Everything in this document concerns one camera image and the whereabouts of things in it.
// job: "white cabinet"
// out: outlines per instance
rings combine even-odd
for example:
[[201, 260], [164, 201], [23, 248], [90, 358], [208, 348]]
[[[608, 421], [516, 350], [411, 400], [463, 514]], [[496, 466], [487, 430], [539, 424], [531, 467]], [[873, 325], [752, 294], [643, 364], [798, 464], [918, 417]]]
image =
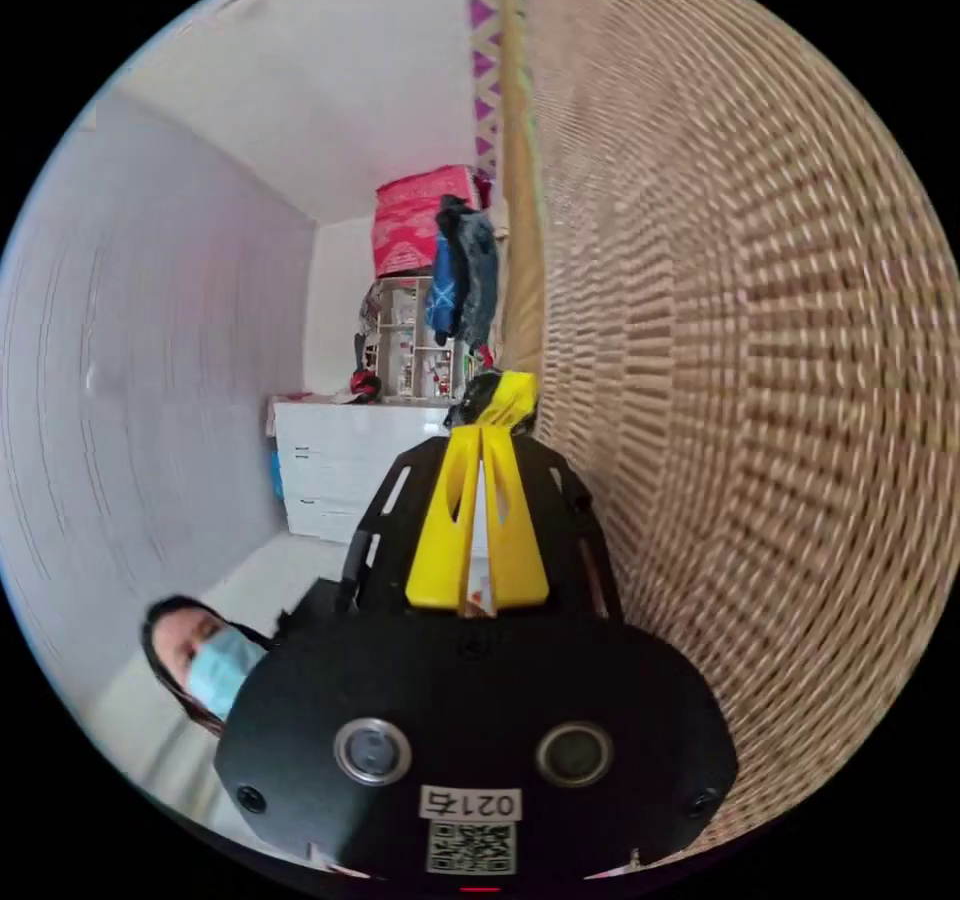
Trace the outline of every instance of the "white cabinet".
[[397, 454], [445, 434], [446, 410], [438, 407], [278, 403], [274, 409], [290, 532], [339, 543], [350, 542]]

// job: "woman's hair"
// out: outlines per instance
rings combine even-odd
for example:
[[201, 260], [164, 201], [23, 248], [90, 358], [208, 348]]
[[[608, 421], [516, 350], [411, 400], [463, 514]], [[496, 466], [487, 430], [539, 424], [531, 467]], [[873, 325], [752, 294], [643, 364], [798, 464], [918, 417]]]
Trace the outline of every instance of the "woman's hair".
[[160, 620], [168, 614], [176, 613], [177, 610], [183, 610], [187, 607], [206, 610], [211, 616], [216, 617], [223, 623], [229, 624], [231, 627], [235, 627], [248, 640], [259, 644], [265, 650], [269, 650], [272, 644], [266, 637], [251, 627], [245, 627], [243, 624], [230, 623], [229, 620], [224, 620], [216, 610], [211, 610], [206, 604], [201, 603], [199, 600], [194, 600], [193, 597], [185, 597], [177, 594], [173, 597], [167, 597], [165, 600], [158, 600], [147, 608], [146, 615], [143, 618], [143, 624], [140, 627], [140, 646], [143, 647], [144, 655], [147, 658], [147, 663], [150, 664], [153, 675], [173, 694], [173, 698], [183, 707], [183, 712], [194, 723], [199, 723], [201, 727], [209, 730], [214, 736], [219, 737], [220, 734], [223, 733], [223, 721], [207, 710], [201, 703], [194, 700], [194, 698], [173, 679], [173, 675], [157, 656], [157, 651], [153, 646], [153, 631]]

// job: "textured wall panel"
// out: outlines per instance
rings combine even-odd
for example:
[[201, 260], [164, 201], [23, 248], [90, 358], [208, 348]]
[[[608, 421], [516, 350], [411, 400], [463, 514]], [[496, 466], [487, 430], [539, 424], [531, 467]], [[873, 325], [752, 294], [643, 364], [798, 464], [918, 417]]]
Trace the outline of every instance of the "textured wall panel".
[[933, 632], [960, 282], [894, 139], [758, 4], [524, 4], [539, 432], [593, 490], [628, 618], [730, 724], [740, 775], [696, 851], [832, 776]]

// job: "face mask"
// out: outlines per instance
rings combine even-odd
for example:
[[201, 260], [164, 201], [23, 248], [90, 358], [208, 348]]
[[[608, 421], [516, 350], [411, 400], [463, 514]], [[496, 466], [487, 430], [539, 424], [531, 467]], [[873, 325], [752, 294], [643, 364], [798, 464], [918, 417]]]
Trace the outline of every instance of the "face mask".
[[243, 681], [266, 652], [235, 627], [225, 627], [197, 650], [187, 675], [187, 690], [211, 713], [226, 720]]

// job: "qr code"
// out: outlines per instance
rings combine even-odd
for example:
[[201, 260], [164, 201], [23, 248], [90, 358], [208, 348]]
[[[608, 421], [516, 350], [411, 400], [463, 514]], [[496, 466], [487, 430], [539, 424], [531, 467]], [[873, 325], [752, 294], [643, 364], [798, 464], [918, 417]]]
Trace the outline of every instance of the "qr code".
[[430, 823], [428, 873], [511, 874], [516, 869], [515, 823]]

